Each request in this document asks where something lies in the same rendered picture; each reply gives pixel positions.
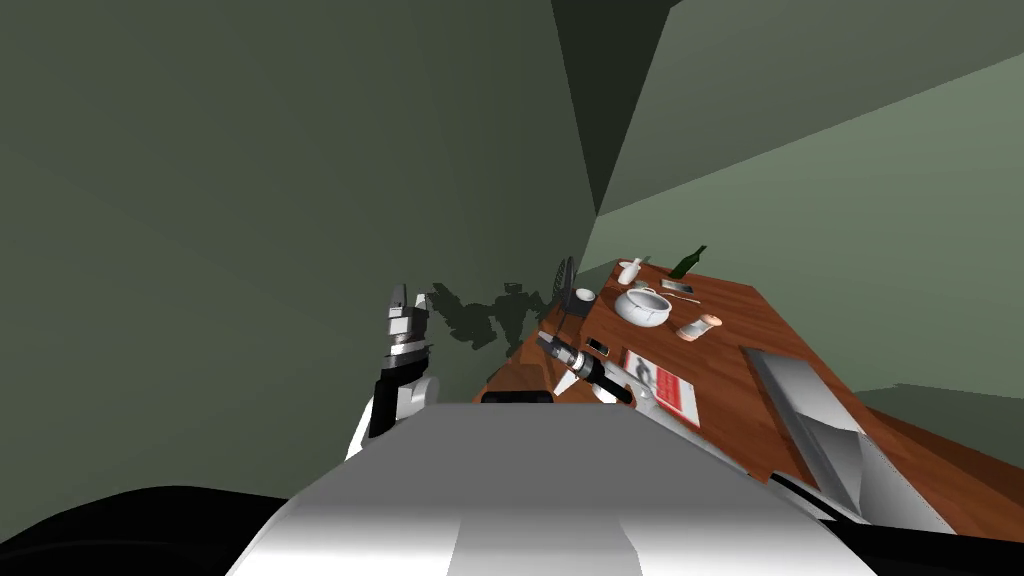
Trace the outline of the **black desk fan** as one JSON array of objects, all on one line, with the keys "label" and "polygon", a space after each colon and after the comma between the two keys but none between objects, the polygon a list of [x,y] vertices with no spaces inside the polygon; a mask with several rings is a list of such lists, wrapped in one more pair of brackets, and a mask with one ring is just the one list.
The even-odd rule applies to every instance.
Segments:
[{"label": "black desk fan", "polygon": [[589,315],[592,303],[585,301],[577,294],[577,266],[572,256],[565,258],[556,274],[554,284],[554,302],[559,312],[565,315],[585,318]]}]

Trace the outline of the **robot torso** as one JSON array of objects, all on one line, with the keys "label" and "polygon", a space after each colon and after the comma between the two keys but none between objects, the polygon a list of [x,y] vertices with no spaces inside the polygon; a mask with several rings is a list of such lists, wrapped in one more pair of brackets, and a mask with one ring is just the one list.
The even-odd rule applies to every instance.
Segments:
[{"label": "robot torso", "polygon": [[876,576],[671,416],[436,404],[290,498],[227,576]]}]

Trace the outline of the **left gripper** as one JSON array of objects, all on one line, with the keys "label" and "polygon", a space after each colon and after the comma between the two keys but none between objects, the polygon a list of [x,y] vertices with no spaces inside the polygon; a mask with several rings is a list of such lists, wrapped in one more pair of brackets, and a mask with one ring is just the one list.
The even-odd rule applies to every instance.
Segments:
[{"label": "left gripper", "polygon": [[426,338],[430,316],[430,301],[425,293],[417,294],[414,306],[407,306],[407,288],[397,284],[388,307],[388,336],[390,358],[426,358],[430,347]]}]

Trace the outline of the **brown wooden table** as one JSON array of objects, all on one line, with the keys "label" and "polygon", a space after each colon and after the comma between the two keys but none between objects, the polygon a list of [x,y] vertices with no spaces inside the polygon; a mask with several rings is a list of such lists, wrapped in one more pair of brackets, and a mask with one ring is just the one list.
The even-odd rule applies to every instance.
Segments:
[{"label": "brown wooden table", "polygon": [[[666,272],[642,266],[638,279],[646,288],[662,288]],[[751,286],[693,275],[689,279],[700,305],[665,297],[672,303],[668,321],[653,328],[623,320],[614,302],[625,287],[613,278],[596,291],[585,318],[562,314],[554,294],[543,297],[509,284],[489,312],[512,351],[489,381],[498,389],[554,390],[564,368],[534,341],[527,320],[540,330],[624,368],[630,349],[695,388],[700,418],[697,428],[667,411],[669,422],[693,434],[759,480],[785,474],[810,486],[806,467],[790,433],[744,353],[762,349],[807,362],[867,436],[929,504],[962,535],[1024,542],[1024,472],[963,448],[934,434],[874,412],[844,385],[825,363],[797,335]],[[693,342],[676,331],[702,314],[723,324]],[[609,356],[591,351],[590,337],[606,344]]]}]

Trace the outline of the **red and white magazine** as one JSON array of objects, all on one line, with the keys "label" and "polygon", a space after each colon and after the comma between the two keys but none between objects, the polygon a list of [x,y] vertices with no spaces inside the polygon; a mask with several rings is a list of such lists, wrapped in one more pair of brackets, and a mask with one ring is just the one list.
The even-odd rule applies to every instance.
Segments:
[{"label": "red and white magazine", "polygon": [[695,388],[690,382],[630,349],[625,353],[624,368],[653,396],[660,408],[697,428],[700,426]]}]

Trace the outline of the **green glass bottle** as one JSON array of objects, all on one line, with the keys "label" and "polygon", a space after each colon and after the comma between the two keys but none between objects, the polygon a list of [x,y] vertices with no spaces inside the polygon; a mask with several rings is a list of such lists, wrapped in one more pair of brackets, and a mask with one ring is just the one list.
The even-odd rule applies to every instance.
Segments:
[{"label": "green glass bottle", "polygon": [[700,260],[701,254],[706,249],[707,246],[701,245],[693,253],[682,258],[679,261],[679,263],[668,274],[668,277],[676,280],[682,279]]}]

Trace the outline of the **grey open laptop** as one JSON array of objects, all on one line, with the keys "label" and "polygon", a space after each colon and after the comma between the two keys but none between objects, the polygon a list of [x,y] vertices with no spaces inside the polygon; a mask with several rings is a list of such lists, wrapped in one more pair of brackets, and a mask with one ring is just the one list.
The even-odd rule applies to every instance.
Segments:
[{"label": "grey open laptop", "polygon": [[744,353],[821,493],[870,524],[954,532],[807,362]]}]

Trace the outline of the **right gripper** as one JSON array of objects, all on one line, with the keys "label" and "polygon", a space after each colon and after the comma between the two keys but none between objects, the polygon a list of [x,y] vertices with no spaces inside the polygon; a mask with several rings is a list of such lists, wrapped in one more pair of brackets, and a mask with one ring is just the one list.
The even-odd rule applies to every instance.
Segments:
[{"label": "right gripper", "polygon": [[537,333],[536,343],[550,357],[560,361],[569,368],[577,367],[579,352],[577,348],[545,331]]}]

